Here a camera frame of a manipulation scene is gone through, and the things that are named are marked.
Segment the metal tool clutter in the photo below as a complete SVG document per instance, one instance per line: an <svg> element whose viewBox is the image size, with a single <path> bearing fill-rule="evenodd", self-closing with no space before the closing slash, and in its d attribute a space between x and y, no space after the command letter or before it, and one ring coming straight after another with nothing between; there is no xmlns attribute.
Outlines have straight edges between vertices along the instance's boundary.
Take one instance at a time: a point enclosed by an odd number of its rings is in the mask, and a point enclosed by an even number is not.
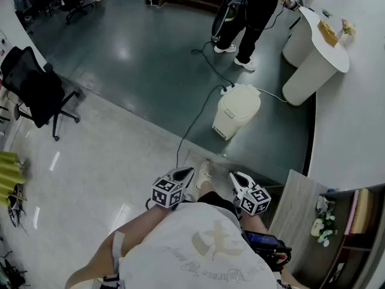
<svg viewBox="0 0 385 289"><path fill-rule="evenodd" d="M23 203L26 202L27 199L23 195L23 185L22 184L16 184L14 186L14 190L12 193L8 195L8 215L10 217L10 220L15 228L22 228L26 234L27 231L23 227L22 223L20 222L22 217L26 216L26 212L23 208Z"/></svg>

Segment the yellow book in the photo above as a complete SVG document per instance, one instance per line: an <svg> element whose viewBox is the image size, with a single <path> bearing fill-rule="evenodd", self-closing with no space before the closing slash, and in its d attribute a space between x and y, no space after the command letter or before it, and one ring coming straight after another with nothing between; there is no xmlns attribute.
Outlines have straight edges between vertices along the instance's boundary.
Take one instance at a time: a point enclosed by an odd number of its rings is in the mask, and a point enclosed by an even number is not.
<svg viewBox="0 0 385 289"><path fill-rule="evenodd" d="M374 195L367 188L359 190L359 198L354 215L352 234L365 234L371 219Z"/></svg>

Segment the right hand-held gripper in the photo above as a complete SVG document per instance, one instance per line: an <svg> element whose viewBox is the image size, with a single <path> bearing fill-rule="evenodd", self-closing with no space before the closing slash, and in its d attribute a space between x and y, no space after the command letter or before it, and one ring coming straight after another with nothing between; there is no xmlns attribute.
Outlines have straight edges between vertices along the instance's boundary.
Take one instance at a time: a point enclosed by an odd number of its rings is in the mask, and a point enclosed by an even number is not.
<svg viewBox="0 0 385 289"><path fill-rule="evenodd" d="M251 216L267 210L271 196L251 176L239 171L230 172L229 181L233 185L234 204L237 208Z"/></svg>

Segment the clear tissue packet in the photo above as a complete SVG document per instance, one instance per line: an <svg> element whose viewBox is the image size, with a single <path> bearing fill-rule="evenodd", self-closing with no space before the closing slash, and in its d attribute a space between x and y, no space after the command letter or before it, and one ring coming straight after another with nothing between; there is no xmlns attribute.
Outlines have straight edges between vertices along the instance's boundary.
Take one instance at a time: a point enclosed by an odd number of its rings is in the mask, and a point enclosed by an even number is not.
<svg viewBox="0 0 385 289"><path fill-rule="evenodd" d="M336 201L333 199L327 199L325 196L318 196L316 203L316 210L319 214L331 213L334 210Z"/></svg>

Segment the pink book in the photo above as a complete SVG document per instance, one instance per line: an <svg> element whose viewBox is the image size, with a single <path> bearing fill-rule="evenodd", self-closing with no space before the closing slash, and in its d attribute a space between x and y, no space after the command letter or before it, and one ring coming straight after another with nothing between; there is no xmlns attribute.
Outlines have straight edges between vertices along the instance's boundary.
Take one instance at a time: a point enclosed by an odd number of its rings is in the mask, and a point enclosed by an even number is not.
<svg viewBox="0 0 385 289"><path fill-rule="evenodd" d="M350 210L349 218L348 218L348 221L346 224L344 235L350 235L351 228L352 228L353 221L354 221L354 217L355 217L355 213L356 213L359 194L360 194L360 190L354 191L353 202L351 205L351 210Z"/></svg>

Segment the black device with blue screen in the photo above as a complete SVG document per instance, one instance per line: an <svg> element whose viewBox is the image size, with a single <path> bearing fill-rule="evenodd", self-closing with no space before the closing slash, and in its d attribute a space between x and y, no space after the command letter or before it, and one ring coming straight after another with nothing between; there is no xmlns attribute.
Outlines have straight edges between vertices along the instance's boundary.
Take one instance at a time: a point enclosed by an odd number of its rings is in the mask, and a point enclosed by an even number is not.
<svg viewBox="0 0 385 289"><path fill-rule="evenodd" d="M258 254L273 272L281 272L290 262L292 248L274 235L243 231L242 236L251 249Z"/></svg>

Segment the cream lidded trash bin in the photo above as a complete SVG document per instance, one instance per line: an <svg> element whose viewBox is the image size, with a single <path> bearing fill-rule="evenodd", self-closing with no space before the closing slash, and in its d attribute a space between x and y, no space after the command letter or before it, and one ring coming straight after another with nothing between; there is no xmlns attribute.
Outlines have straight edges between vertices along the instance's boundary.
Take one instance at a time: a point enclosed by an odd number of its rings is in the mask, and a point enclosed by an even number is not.
<svg viewBox="0 0 385 289"><path fill-rule="evenodd" d="M230 140L259 111L260 91L250 84L228 86L222 89L217 112L212 124L223 139Z"/></svg>

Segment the person's cream shoe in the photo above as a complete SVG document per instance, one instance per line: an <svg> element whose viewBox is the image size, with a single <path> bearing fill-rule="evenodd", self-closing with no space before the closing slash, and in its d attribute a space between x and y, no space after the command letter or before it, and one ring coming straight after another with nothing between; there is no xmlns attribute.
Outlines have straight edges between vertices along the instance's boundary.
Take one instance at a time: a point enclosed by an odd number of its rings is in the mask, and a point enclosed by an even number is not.
<svg viewBox="0 0 385 289"><path fill-rule="evenodd" d="M196 181L196 188L198 190L202 189L202 185L204 183L211 183L212 182L212 175L210 174L210 167L211 162L209 160L205 160L201 163L199 172L198 172L198 178Z"/></svg>

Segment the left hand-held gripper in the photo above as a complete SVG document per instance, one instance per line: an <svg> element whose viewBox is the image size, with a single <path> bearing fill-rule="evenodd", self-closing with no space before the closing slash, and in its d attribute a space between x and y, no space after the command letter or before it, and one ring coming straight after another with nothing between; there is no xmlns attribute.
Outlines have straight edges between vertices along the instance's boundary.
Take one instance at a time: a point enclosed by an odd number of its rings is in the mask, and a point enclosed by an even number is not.
<svg viewBox="0 0 385 289"><path fill-rule="evenodd" d="M194 174L193 167L170 170L153 183L152 202L164 208L174 208L184 200Z"/></svg>

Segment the pale flower bouquet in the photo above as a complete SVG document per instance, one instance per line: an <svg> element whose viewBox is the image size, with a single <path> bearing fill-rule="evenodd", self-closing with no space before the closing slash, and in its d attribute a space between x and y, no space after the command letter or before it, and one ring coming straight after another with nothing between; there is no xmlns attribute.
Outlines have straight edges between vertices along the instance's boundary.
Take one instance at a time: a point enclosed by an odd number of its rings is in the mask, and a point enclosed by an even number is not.
<svg viewBox="0 0 385 289"><path fill-rule="evenodd" d="M342 33L349 36L355 36L356 26L354 24L349 23L345 18L342 18L341 21L342 21Z"/></svg>

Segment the person's white printed t-shirt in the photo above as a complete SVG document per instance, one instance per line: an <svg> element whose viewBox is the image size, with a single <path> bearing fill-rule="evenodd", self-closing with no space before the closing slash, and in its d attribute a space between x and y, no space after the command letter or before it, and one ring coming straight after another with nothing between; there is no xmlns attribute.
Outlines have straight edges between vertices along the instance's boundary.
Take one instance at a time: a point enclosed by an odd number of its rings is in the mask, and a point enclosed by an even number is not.
<svg viewBox="0 0 385 289"><path fill-rule="evenodd" d="M122 259L126 289L277 289L236 217L205 203L180 204Z"/></svg>

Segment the black bag with green stripe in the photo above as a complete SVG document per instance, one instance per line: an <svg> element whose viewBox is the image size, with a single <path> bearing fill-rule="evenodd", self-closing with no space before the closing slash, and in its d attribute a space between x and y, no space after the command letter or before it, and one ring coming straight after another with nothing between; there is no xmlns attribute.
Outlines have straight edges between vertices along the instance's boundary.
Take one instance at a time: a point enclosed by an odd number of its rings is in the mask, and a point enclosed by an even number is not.
<svg viewBox="0 0 385 289"><path fill-rule="evenodd" d="M221 30L226 21L231 21L236 14L234 2L232 0L224 0L215 16L211 28L211 40L218 40Z"/></svg>

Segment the person's right forearm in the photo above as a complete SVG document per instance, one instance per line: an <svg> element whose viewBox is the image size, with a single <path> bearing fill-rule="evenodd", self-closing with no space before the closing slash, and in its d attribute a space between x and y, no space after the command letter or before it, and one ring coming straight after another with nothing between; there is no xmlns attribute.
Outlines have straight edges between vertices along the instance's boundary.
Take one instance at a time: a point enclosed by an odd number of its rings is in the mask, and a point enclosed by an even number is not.
<svg viewBox="0 0 385 289"><path fill-rule="evenodd" d="M267 228L261 221L258 215L251 216L245 211L241 211L241 222L242 227L247 231L258 232L260 234L269 234ZM281 272L281 280L282 282L290 285L292 289L309 289L308 287L300 284L289 272L286 268L283 268Z"/></svg>

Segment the black mesh office chair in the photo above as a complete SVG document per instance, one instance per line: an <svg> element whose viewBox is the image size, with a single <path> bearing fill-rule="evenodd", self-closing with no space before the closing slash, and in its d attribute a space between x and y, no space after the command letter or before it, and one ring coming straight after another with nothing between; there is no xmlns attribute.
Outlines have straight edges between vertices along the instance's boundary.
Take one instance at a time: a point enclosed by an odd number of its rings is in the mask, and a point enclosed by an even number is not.
<svg viewBox="0 0 385 289"><path fill-rule="evenodd" d="M14 117L32 120L36 127L41 128L53 120L52 137L55 141L58 116L69 117L80 122L80 118L66 112L63 107L72 97L80 97L80 92L73 91L65 94L62 81L54 72L51 64L43 67L38 64L32 47L20 49L12 47L0 65L2 72L2 86L18 96L22 103L30 110L30 114L20 110L20 105L14 108Z"/></svg>

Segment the person's left forearm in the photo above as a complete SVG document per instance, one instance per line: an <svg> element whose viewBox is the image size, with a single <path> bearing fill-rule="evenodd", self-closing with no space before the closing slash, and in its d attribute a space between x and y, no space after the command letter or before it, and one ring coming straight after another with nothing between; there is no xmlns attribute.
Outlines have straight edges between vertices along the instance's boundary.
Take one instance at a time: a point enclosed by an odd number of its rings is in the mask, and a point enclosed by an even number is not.
<svg viewBox="0 0 385 289"><path fill-rule="evenodd" d="M169 208L155 205L112 232L102 242L88 264L68 278L65 289L70 289L84 281L113 275L115 268L112 249L115 233L120 232L125 235L120 254L121 256L126 256L131 249L139 245L162 222L169 212Z"/></svg>

